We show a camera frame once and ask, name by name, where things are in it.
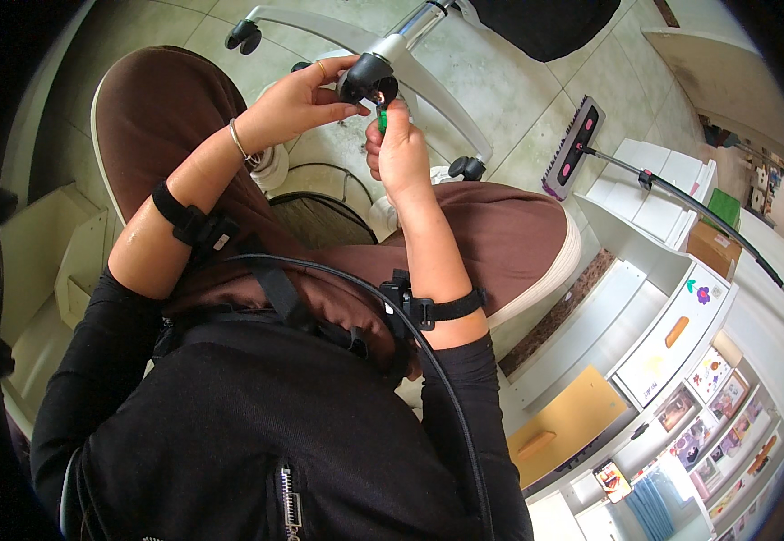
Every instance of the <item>person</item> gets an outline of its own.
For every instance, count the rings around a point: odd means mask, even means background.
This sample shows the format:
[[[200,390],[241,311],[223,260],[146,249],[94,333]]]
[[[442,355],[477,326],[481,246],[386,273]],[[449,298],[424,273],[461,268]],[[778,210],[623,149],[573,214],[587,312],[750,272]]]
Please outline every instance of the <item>person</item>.
[[[382,245],[301,247],[274,219],[246,158],[367,116],[322,88],[355,60],[290,73],[249,108],[222,71],[176,47],[139,50],[106,74],[95,112],[100,160],[128,222],[46,388],[31,450],[34,488],[67,537],[480,532],[450,397],[426,362],[422,423],[395,394],[402,341],[383,304],[303,266],[186,270],[192,247],[175,238],[151,195],[161,181],[181,206],[238,222],[238,238],[212,260],[246,242],[375,285],[407,269],[413,296],[435,303],[484,287],[484,307],[436,321],[424,335],[466,415],[495,534],[533,537],[506,447],[489,322],[569,276],[577,229],[545,196],[490,183],[432,187],[424,137],[394,101],[385,136],[372,122],[365,148],[401,230]],[[281,298],[290,312],[276,310]],[[161,333],[163,316],[170,334]],[[361,337],[364,348],[333,330]]]

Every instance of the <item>black cloth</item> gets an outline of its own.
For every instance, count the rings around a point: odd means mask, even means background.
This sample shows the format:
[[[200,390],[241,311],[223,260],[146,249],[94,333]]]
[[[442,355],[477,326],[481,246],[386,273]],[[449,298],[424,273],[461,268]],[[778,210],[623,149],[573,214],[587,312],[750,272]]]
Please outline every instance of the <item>black cloth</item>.
[[[581,49],[621,0],[471,0],[482,23],[541,62]]]
[[[478,535],[461,497],[457,422],[426,362],[420,424],[371,363],[285,326],[196,327],[143,379],[160,323],[160,302],[105,272],[34,427],[33,483],[54,518],[78,449],[67,482],[92,539],[286,538],[284,465],[300,494],[301,539]],[[498,538],[532,539],[490,338],[438,356],[473,433]]]

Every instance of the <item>green object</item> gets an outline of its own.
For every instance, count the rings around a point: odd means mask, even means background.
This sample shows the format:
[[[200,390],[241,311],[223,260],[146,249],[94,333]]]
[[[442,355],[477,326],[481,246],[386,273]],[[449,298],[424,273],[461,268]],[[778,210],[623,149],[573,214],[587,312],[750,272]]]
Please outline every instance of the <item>green object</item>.
[[[721,189],[714,188],[713,194],[711,194],[711,201],[708,202],[708,209],[735,230],[738,229],[738,223],[741,221],[741,201],[733,198]],[[702,220],[714,229],[720,229],[716,223],[711,222],[706,217],[702,217]]]
[[[386,109],[381,109],[377,114],[377,127],[380,129],[380,135],[386,135]]]

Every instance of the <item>blue curtain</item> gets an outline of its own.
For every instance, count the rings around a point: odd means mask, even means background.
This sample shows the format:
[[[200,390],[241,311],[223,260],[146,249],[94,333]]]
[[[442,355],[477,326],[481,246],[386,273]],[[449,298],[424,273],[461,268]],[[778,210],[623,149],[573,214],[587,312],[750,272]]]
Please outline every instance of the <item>blue curtain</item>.
[[[668,514],[666,502],[659,495],[653,481],[645,478],[633,487],[633,493],[624,498],[633,510],[647,541],[665,541],[674,535],[674,524]]]

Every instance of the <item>mop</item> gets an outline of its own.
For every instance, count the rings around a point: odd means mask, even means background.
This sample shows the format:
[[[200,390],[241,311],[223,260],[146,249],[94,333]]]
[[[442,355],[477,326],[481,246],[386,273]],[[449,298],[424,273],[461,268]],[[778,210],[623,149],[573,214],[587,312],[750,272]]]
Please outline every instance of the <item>mop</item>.
[[[774,280],[777,287],[784,293],[784,282],[776,273],[774,267],[768,264],[762,254],[759,254],[759,251],[756,250],[754,245],[750,244],[741,233],[735,231],[732,226],[726,223],[718,215],[714,214],[713,211],[708,209],[704,204],[696,201],[687,192],[679,189],[674,184],[667,182],[665,179],[661,179],[651,171],[647,169],[638,169],[616,157],[608,156],[607,154],[603,154],[590,147],[589,144],[596,136],[601,124],[603,124],[603,120],[603,110],[599,108],[593,98],[585,96],[570,127],[567,128],[566,136],[563,138],[563,141],[561,141],[558,152],[551,160],[549,170],[543,177],[543,187],[546,192],[559,201],[565,200],[570,194],[572,182],[576,178],[577,169],[584,161],[584,157],[586,157],[586,155],[599,157],[611,164],[615,164],[618,167],[635,173],[638,176],[639,186],[641,186],[642,189],[650,191],[653,189],[654,184],[656,184],[659,188],[668,191],[669,195],[680,199],[690,209],[707,216],[711,222],[716,223],[723,232],[735,239],[742,247],[750,252],[750,255],[756,260],[756,263],[766,271],[766,274]]]

